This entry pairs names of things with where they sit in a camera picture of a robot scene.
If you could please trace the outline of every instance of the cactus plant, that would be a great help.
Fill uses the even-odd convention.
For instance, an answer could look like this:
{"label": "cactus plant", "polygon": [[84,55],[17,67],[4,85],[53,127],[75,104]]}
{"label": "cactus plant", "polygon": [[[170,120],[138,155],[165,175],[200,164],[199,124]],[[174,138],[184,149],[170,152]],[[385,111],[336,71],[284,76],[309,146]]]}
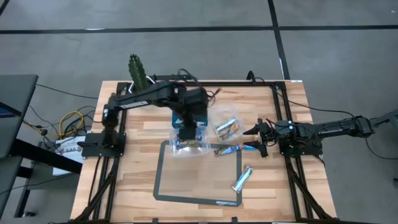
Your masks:
{"label": "cactus plant", "polygon": [[148,88],[144,66],[139,57],[135,54],[130,55],[129,72],[134,82],[134,89],[136,92],[140,92]]}

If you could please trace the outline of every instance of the wooden tabletop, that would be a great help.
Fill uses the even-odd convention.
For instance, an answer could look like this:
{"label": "wooden tabletop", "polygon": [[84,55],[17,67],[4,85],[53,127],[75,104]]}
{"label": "wooden tabletop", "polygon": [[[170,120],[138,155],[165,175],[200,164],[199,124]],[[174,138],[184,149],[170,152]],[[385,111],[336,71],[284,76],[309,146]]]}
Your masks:
{"label": "wooden tabletop", "polygon": [[[116,91],[117,83],[103,82],[95,120],[101,119],[103,106],[110,94]],[[286,87],[289,100],[308,105],[302,82],[286,81]],[[206,89],[215,91],[217,87]],[[272,91],[268,87],[222,87],[216,96],[216,104],[225,102],[234,103],[246,129],[252,128],[257,118],[277,121]],[[290,107],[294,121],[312,122],[308,108],[294,104],[290,104]],[[285,162],[279,154],[278,145],[269,147],[267,159],[262,158],[259,152],[242,153],[242,165],[250,165],[254,171],[244,186],[243,202],[239,207],[155,200],[153,189],[159,149],[160,144],[169,139],[171,115],[170,109],[155,106],[127,112],[126,150],[119,164],[111,222],[151,222],[153,218],[158,218],[160,222],[230,222],[231,217],[237,217],[240,222],[295,220]],[[100,133],[102,124],[94,123],[92,131]],[[218,143],[214,131],[210,130],[209,133],[211,142]],[[245,136],[241,142],[244,141],[252,141],[252,137]],[[302,160],[309,191],[324,210],[335,217],[335,207],[323,164],[313,156],[302,156]],[[96,161],[96,157],[84,161],[71,218],[77,217],[87,206]],[[98,186],[101,165],[102,162],[99,164],[94,193]],[[304,217],[302,194],[298,189],[297,191]],[[107,198],[108,191],[101,203],[100,218],[104,217]]]}

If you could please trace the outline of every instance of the black floor stripe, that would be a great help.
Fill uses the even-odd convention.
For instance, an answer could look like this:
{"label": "black floor stripe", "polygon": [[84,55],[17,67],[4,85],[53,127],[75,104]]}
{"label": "black floor stripe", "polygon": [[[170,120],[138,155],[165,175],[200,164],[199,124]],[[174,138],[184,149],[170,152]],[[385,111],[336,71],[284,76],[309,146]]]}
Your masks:
{"label": "black floor stripe", "polygon": [[398,25],[365,26],[280,26],[279,30],[380,30],[398,29]]}
{"label": "black floor stripe", "polygon": [[2,3],[1,7],[0,7],[0,16],[2,14],[2,12],[4,12],[4,10],[6,9],[6,6],[8,4],[10,0],[4,0],[4,2]]}
{"label": "black floor stripe", "polygon": [[278,25],[278,20],[276,17],[275,6],[274,6],[273,0],[268,0],[268,6],[269,6],[269,11],[271,13],[272,26],[274,28],[275,41],[276,41],[276,46],[278,49],[279,60],[280,60],[281,66],[282,66],[283,79],[290,80],[289,69],[287,68],[285,50],[284,50],[284,46],[282,43],[282,37],[280,36],[279,25]]}
{"label": "black floor stripe", "polygon": [[0,30],[0,34],[105,34],[140,32],[261,31],[272,29],[273,27],[271,26],[147,27],[114,29]]}

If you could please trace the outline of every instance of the clear plastic box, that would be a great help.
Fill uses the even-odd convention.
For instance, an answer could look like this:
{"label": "clear plastic box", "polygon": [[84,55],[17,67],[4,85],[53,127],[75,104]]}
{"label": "clear plastic box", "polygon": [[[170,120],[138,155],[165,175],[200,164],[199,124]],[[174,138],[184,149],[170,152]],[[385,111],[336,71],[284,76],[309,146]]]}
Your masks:
{"label": "clear plastic box", "polygon": [[197,127],[195,144],[183,147],[184,141],[178,138],[179,129],[170,132],[170,153],[175,158],[195,157],[208,154],[211,151],[207,138],[207,127]]}
{"label": "clear plastic box", "polygon": [[221,143],[229,143],[242,137],[243,119],[233,103],[221,103],[209,108],[210,122]]}

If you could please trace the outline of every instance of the floor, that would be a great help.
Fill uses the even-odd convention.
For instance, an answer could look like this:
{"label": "floor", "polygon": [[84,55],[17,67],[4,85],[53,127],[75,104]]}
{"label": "floor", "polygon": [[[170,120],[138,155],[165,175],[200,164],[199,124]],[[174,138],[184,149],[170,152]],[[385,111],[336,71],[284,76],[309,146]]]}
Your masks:
{"label": "floor", "polygon": [[[265,0],[6,2],[0,16],[0,31],[71,29],[72,32],[110,28],[115,32],[1,33],[0,74],[34,73],[43,85],[97,96],[103,80],[129,79],[127,62],[129,54],[135,53],[148,74],[171,74],[183,67],[201,79],[237,79],[246,77],[248,70],[252,70],[256,76],[269,80],[289,76],[303,80],[312,107],[345,110],[368,118],[398,108],[398,29],[352,30],[357,26],[398,24],[395,0],[274,0],[281,27],[352,26],[340,30],[281,28],[279,40],[283,49],[280,43],[278,48],[274,31],[266,29],[219,32],[125,29],[270,27],[275,21]],[[95,100],[38,87],[30,105],[41,117],[55,123],[71,110],[95,104]],[[312,115],[315,123],[344,118],[343,114],[318,111],[312,111]],[[25,118],[30,123],[43,124],[30,109]],[[385,125],[376,131],[369,139],[374,151],[385,157],[398,157],[395,130]],[[32,144],[41,140],[25,126],[18,137]],[[357,222],[395,223],[398,189],[392,178],[398,177],[398,162],[375,157],[363,139],[330,138],[324,140],[323,148],[338,216]],[[17,179],[15,186],[23,184],[23,179]],[[64,222],[72,209],[75,187],[33,191],[27,210],[37,212],[37,216],[13,219],[20,193],[12,191],[0,223]]]}

